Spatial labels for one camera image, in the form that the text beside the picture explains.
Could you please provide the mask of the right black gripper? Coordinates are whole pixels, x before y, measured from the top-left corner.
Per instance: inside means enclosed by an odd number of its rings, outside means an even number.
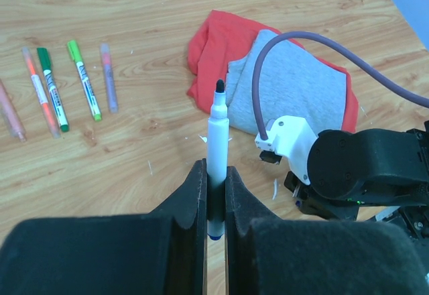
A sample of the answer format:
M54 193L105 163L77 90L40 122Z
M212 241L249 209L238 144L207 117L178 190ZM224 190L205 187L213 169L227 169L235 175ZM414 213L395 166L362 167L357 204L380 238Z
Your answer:
M298 209L305 215L325 220L356 221L359 205L349 201L329 200L317 194L311 186L303 184L292 172L288 172L284 186L292 192L292 198L300 201Z

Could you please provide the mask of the white marker blue end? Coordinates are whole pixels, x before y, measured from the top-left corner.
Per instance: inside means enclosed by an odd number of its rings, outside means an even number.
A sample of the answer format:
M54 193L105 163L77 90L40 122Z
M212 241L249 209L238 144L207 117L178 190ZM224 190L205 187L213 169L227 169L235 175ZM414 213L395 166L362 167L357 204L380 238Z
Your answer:
M229 118L227 115L225 83L216 83L210 117L208 118L207 160L208 199L207 233L219 240L225 232L225 180L229 148Z

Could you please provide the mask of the pink pen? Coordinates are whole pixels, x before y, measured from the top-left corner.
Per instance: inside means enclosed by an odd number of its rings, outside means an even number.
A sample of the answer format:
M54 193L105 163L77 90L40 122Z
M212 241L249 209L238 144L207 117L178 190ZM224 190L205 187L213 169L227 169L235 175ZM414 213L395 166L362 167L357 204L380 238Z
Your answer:
M1 82L1 114L9 128L11 136L18 138L20 142L25 142L25 129L7 94L3 82Z

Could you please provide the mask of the light green pen cap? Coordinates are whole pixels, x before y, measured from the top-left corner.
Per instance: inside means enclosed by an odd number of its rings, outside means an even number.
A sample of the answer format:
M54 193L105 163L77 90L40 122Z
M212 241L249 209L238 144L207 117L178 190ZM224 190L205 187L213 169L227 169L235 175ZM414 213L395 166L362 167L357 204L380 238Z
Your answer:
M75 63L77 62L83 62L80 48L78 47L78 43L76 40L70 40L67 43L68 52L70 54L71 60Z

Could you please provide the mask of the orange white pen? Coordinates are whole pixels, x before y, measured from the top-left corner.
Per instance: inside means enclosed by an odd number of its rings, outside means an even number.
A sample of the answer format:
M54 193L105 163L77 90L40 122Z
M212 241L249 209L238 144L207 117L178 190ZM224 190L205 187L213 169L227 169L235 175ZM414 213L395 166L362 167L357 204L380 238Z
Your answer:
M44 78L46 81L47 90L49 92L53 110L58 122L58 126L61 132L68 132L70 130L69 122L65 114L65 110L63 108L63 104L60 98L60 94L58 92L58 88L56 86L56 82L54 80L52 70L42 70L44 74Z

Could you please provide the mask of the dark green pen cap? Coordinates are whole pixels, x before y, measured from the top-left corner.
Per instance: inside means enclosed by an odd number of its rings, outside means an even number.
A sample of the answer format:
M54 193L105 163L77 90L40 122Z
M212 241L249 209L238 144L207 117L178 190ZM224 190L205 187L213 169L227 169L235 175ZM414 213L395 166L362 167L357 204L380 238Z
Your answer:
M42 70L52 70L52 63L50 60L48 49L39 47L37 48L37 54L40 60Z

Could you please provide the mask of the purple pen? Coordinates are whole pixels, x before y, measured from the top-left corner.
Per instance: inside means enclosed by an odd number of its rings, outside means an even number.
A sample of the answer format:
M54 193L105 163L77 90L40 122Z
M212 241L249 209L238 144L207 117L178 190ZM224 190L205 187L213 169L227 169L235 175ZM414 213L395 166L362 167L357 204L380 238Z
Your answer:
M105 88L107 94L107 103L110 113L118 113L119 106L117 101L117 94L115 89L115 81L113 77L113 65L103 65L103 72L105 77Z

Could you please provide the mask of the pink translucent pen cap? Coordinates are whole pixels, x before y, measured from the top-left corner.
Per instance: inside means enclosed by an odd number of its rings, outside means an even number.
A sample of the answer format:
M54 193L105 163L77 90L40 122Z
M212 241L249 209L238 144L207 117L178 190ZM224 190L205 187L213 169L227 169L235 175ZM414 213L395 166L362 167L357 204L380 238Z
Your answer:
M101 61L103 65L111 65L111 51L107 43L100 45Z

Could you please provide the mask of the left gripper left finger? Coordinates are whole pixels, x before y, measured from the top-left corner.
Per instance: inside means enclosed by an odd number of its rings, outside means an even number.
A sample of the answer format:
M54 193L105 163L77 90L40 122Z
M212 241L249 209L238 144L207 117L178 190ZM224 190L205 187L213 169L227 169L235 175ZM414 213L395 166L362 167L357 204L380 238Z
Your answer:
M206 162L146 214L28 219L1 246L2 294L206 294Z

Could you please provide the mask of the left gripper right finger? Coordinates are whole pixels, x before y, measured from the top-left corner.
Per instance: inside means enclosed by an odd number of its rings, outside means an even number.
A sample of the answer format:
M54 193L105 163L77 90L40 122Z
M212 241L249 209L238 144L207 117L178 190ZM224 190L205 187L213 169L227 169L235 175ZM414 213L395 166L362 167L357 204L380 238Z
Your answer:
M225 183L229 294L427 294L411 239L391 223L283 220L230 167Z

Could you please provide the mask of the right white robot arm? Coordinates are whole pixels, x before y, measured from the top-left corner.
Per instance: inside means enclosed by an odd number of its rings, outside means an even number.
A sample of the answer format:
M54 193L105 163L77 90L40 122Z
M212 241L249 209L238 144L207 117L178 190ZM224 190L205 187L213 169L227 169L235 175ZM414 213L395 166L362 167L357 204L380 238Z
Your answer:
M384 207L372 221L428 240L428 130L367 129L320 133L308 159L309 184L289 172L284 186L305 215L357 218L361 207Z

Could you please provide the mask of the white marker green end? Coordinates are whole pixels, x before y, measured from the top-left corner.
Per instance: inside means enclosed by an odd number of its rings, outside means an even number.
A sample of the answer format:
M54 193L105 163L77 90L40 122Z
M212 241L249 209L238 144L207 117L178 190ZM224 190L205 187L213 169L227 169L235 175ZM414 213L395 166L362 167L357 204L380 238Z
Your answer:
M101 121L102 120L102 113L99 108L99 104L97 102L97 98L95 97L95 94L93 93L93 88L90 83L90 78L88 77L86 67L83 62L77 62L75 63L78 75L80 77L80 81L84 90L84 93L86 95L86 99L88 102L89 109L91 111L91 114L93 116L93 119L95 121Z

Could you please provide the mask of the orange highlighter pen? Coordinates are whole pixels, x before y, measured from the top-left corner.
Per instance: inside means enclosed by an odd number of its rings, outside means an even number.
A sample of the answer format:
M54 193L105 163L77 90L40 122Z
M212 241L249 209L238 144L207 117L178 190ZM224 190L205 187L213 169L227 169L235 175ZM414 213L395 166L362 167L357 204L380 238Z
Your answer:
M60 130L57 126L56 120L50 109L48 98L46 96L41 79L36 72L36 66L34 64L34 60L32 58L31 52L27 47L23 47L21 51L22 51L27 69L29 71L36 95L38 97L38 101L41 106L42 113L44 114L44 118L46 120L48 129L50 130L52 137L55 139L58 139L60 138Z

